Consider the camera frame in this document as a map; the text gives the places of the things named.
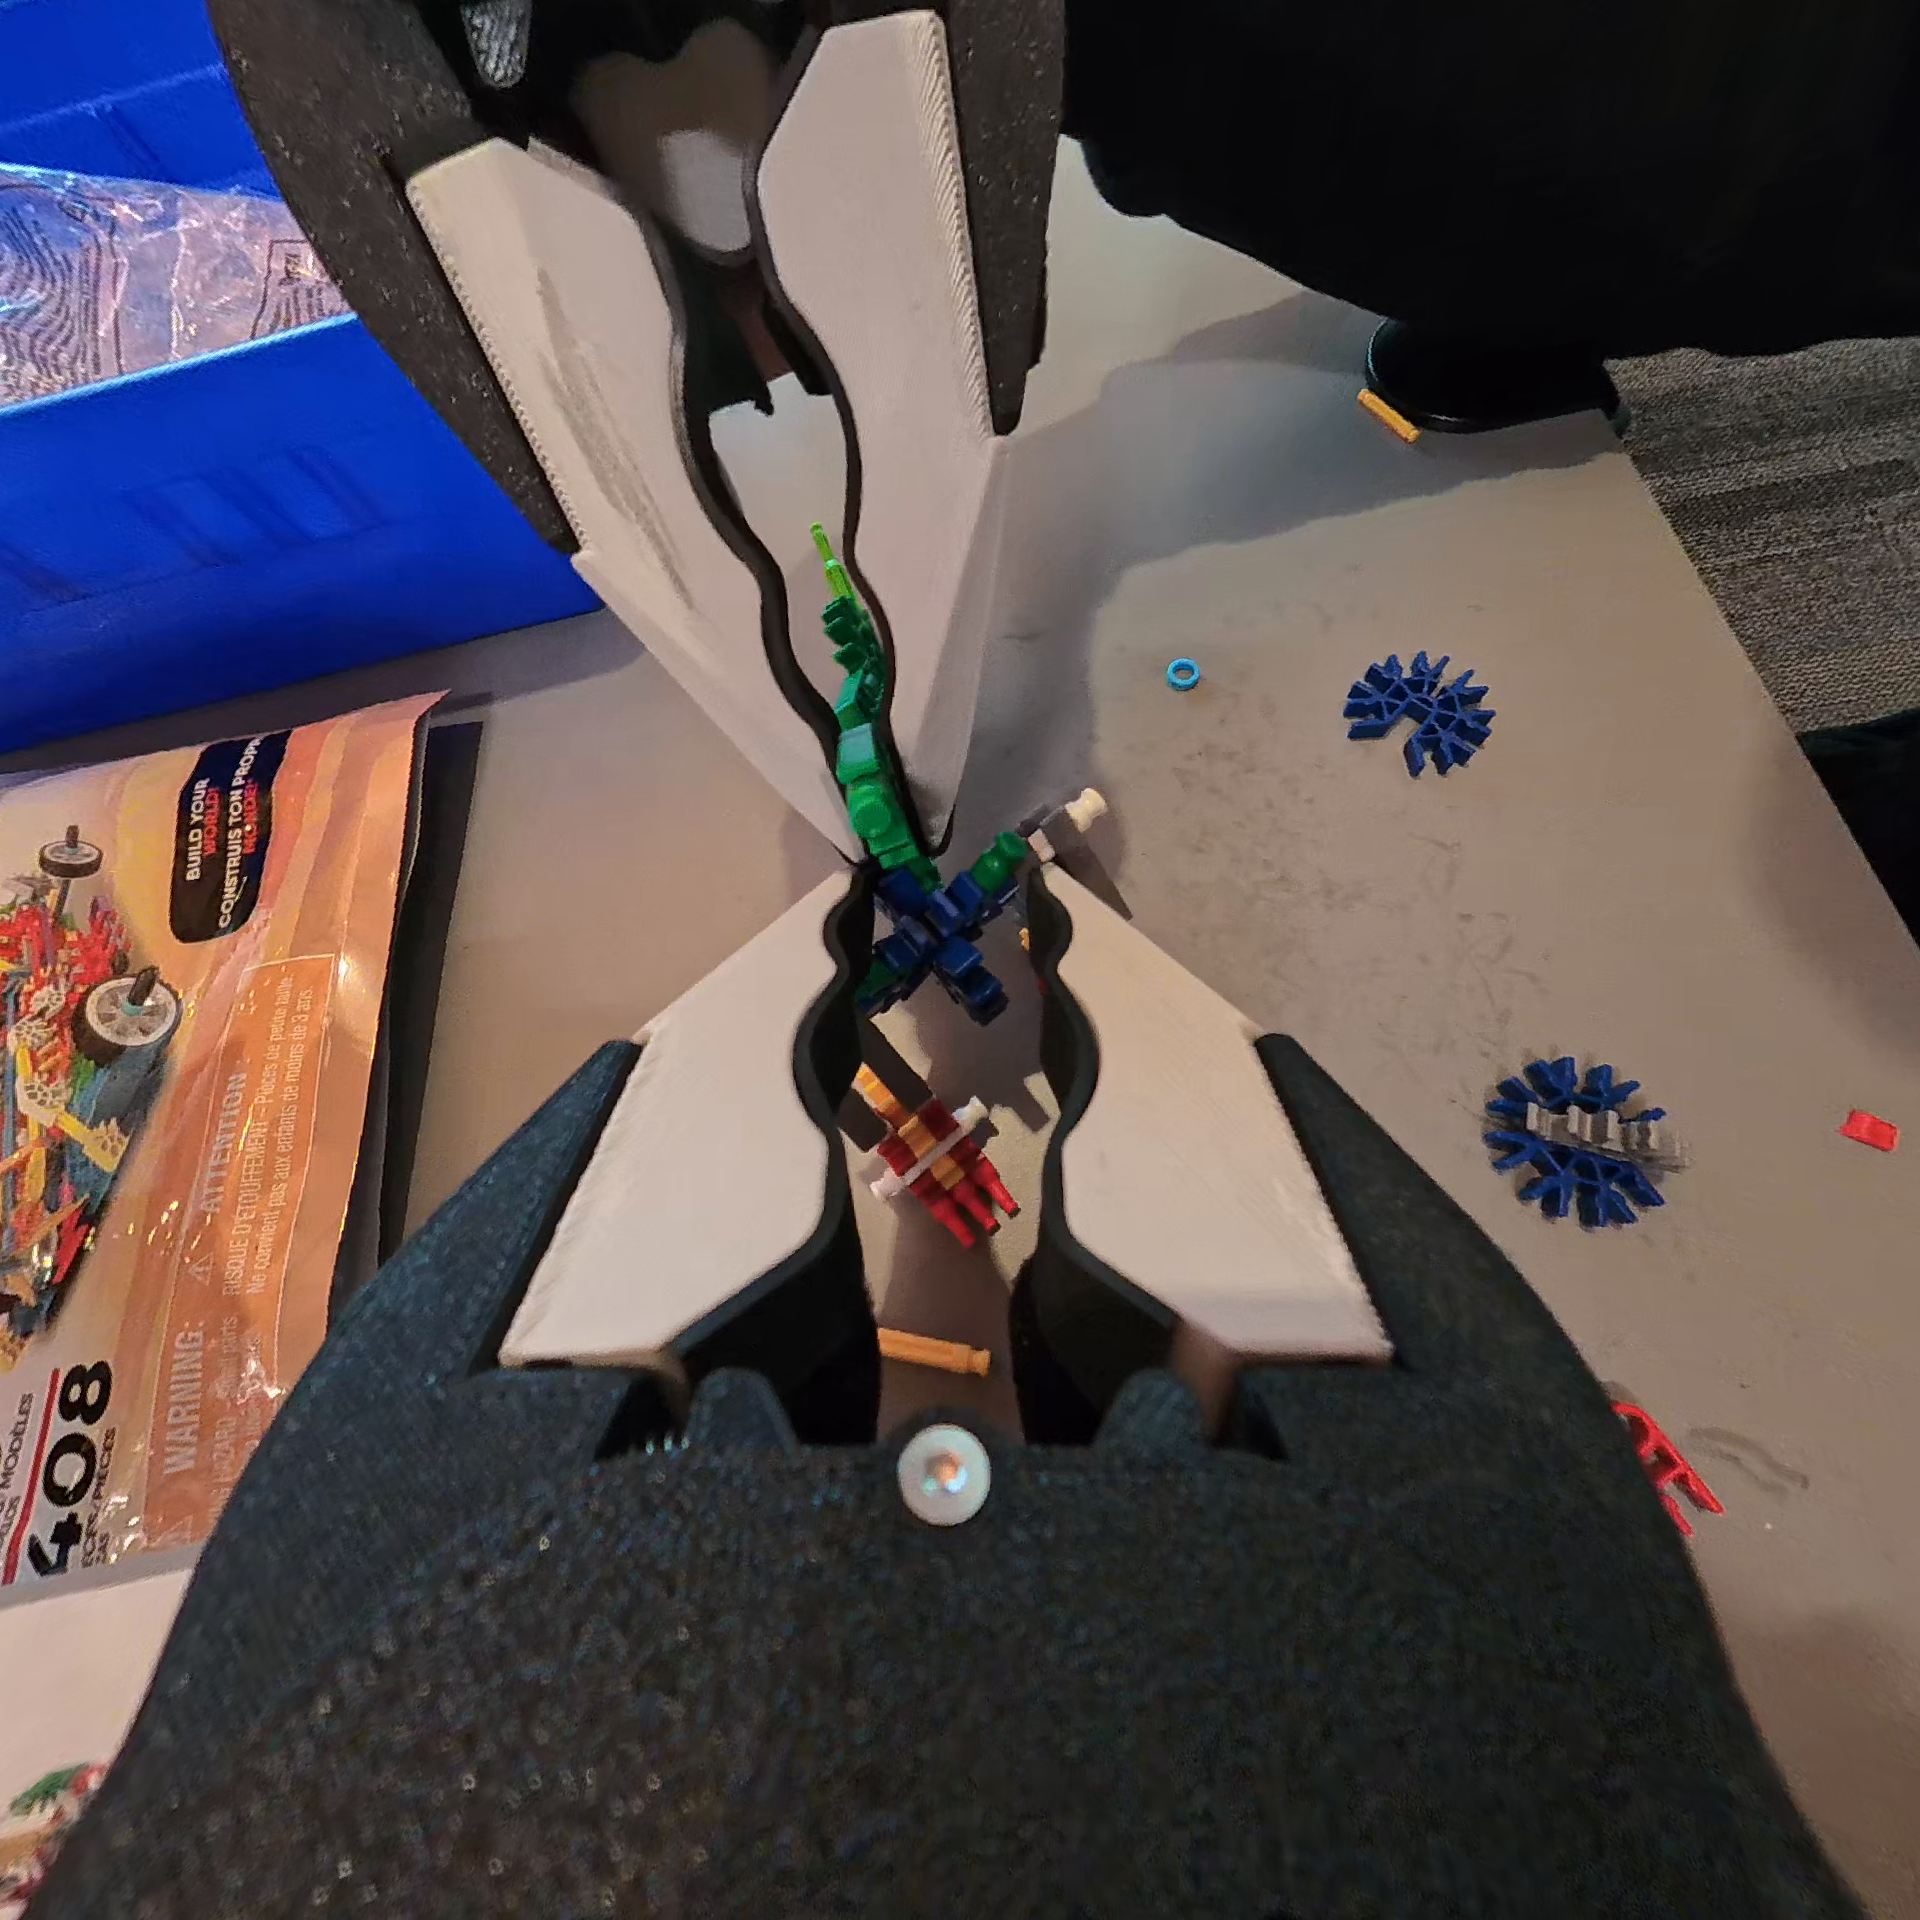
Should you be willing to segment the person's right forearm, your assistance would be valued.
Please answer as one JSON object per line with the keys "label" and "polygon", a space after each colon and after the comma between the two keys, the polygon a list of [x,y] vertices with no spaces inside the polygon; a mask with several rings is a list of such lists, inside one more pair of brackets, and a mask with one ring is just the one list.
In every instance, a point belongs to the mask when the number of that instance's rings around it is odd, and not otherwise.
{"label": "person's right forearm", "polygon": [[1916,2],[1068,2],[1099,196],[1396,322],[1396,405],[1916,335]]}

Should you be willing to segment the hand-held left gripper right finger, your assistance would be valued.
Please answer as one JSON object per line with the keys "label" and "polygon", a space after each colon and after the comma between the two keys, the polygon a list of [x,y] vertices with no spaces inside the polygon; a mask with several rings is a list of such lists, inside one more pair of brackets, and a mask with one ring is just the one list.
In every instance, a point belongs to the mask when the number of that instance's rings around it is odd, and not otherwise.
{"label": "hand-held left gripper right finger", "polygon": [[1064,870],[1033,871],[1057,1116],[1033,1310],[1064,1367],[1389,1361],[1259,1033]]}

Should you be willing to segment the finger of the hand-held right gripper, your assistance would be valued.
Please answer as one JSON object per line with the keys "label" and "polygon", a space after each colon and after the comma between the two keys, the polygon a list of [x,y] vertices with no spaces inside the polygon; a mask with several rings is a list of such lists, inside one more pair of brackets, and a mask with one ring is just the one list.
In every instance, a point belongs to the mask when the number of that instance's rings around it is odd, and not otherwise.
{"label": "finger of the hand-held right gripper", "polygon": [[605,180],[544,148],[489,136],[405,192],[570,525],[581,580],[754,775],[858,858],[784,570],[691,422],[671,250]]}
{"label": "finger of the hand-held right gripper", "polygon": [[1003,442],[937,14],[803,37],[754,156],[754,232],[843,417],[835,552],[892,646],[892,746],[945,846],[986,659]]}

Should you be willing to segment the printed instruction booklet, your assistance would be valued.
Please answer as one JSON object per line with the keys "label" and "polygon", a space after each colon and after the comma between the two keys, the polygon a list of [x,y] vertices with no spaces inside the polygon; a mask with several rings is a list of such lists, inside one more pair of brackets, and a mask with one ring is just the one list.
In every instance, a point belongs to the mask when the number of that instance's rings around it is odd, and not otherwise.
{"label": "printed instruction booklet", "polygon": [[20,1917],[153,1681],[190,1566],[3,1607],[3,1917]]}

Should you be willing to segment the person's dark clothed body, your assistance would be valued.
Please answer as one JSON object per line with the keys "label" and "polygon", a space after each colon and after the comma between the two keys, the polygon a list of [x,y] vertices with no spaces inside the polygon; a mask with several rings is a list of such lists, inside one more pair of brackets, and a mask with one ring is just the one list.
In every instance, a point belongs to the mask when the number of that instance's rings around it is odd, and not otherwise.
{"label": "person's dark clothed body", "polygon": [[1867,858],[1916,857],[1916,709],[1797,735]]}

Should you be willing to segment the blue snowflake toy connector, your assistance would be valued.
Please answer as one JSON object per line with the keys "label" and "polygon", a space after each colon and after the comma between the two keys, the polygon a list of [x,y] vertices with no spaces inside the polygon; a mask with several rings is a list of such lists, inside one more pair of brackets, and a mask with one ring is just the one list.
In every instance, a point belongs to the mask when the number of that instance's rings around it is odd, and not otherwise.
{"label": "blue snowflake toy connector", "polygon": [[1453,672],[1453,656],[1384,656],[1348,686],[1342,717],[1352,740],[1381,740],[1404,733],[1402,752],[1411,778],[1448,778],[1473,762],[1496,728],[1488,686],[1473,671]]}

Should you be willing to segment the red toy connector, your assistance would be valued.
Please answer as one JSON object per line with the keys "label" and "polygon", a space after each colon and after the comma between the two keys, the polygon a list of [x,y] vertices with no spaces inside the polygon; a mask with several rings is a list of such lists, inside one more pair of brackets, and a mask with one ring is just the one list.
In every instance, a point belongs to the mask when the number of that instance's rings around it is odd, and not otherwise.
{"label": "red toy connector", "polygon": [[1707,1485],[1705,1475],[1690,1465],[1689,1452],[1669,1438],[1669,1430],[1653,1421],[1641,1403],[1614,1402],[1611,1403],[1621,1427],[1640,1456],[1647,1484],[1658,1495],[1669,1523],[1682,1532],[1682,1537],[1694,1537],[1694,1516],[1719,1519],[1725,1516],[1720,1498]]}

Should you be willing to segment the blue and grey connector pair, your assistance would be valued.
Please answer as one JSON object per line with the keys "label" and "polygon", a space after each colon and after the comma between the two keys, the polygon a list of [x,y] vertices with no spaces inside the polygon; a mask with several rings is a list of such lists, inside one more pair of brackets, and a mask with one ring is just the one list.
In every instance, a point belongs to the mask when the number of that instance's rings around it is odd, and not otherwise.
{"label": "blue and grey connector pair", "polygon": [[1690,1168],[1669,1114],[1607,1060],[1534,1059],[1483,1105],[1483,1146],[1522,1204],[1584,1231],[1633,1227]]}

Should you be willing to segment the colourful toy construction model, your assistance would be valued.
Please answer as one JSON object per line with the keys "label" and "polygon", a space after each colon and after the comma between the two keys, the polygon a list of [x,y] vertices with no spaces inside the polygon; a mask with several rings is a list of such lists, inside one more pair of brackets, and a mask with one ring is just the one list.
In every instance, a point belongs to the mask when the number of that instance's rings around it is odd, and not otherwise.
{"label": "colourful toy construction model", "polygon": [[980,1096],[946,1107],[900,1060],[872,1015],[907,1003],[934,980],[974,1021],[999,1018],[1005,991],[975,948],[980,932],[1017,906],[1025,858],[1057,861],[1108,811],[1108,798],[1084,786],[1045,818],[995,837],[991,853],[946,883],[916,874],[878,883],[878,908],[892,932],[876,945],[876,968],[855,992],[858,1064],[839,1122],[851,1146],[878,1160],[870,1178],[876,1200],[911,1196],[961,1247],[974,1247],[1018,1215],[1018,1202],[980,1146],[991,1107]]}

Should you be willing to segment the orange toy set package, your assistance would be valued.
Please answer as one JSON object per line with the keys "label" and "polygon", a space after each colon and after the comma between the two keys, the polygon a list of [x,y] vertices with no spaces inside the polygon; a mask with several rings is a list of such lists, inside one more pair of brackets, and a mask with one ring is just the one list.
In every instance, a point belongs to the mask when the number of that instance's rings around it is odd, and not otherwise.
{"label": "orange toy set package", "polygon": [[205,1546],[316,1354],[441,691],[3,778],[3,1603]]}

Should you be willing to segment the blue storage bin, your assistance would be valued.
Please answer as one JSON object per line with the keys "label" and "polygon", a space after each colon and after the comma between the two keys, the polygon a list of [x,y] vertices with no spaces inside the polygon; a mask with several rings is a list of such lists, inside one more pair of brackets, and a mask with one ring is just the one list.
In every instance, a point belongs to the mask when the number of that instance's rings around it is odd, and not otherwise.
{"label": "blue storage bin", "polygon": [[[201,2],[3,2],[3,161],[276,192]],[[597,611],[370,330],[3,409],[3,752]]]}

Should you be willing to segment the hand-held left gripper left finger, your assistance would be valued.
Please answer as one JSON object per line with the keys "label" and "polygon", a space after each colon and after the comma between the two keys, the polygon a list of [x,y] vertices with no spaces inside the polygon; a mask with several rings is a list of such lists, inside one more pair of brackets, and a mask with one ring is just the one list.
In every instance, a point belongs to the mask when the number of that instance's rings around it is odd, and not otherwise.
{"label": "hand-held left gripper left finger", "polygon": [[867,1320],[839,1107],[867,871],[810,887],[637,1033],[504,1366],[820,1366]]}

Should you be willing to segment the clear plastic bag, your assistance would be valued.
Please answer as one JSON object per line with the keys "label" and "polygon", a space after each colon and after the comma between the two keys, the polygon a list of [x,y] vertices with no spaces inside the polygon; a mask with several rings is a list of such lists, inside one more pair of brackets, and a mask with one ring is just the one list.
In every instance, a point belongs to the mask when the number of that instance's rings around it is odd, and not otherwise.
{"label": "clear plastic bag", "polygon": [[346,313],[271,196],[3,167],[3,409]]}

